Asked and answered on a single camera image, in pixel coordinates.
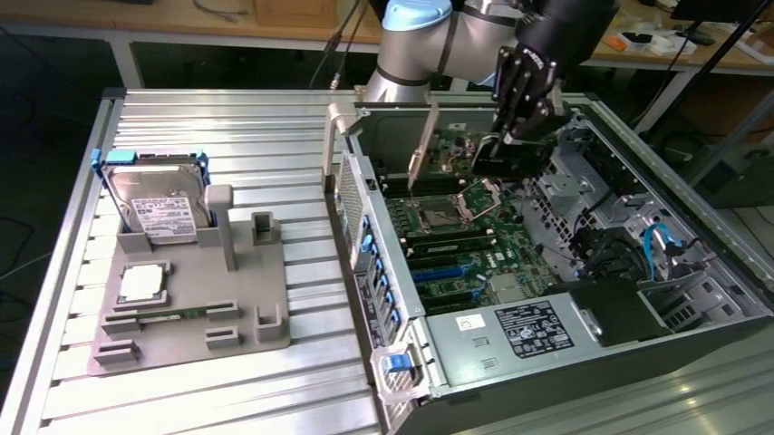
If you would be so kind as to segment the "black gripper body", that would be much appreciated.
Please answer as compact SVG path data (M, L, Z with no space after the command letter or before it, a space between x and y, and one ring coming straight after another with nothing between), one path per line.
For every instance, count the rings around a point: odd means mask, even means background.
M593 53L619 2L612 0L517 1L516 40L548 63L569 68Z

